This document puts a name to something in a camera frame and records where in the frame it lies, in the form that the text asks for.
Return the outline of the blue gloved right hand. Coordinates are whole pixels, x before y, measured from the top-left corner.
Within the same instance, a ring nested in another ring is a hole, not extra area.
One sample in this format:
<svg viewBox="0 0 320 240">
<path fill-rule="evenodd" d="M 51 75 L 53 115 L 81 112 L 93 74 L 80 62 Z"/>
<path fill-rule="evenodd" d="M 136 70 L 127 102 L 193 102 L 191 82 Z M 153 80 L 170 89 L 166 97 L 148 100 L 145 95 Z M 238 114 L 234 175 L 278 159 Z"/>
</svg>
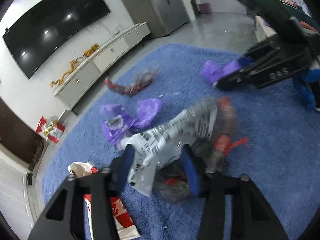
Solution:
<svg viewBox="0 0 320 240">
<path fill-rule="evenodd" d="M 304 106 L 319 112 L 319 68 L 302 71 L 292 80 Z"/>
</svg>

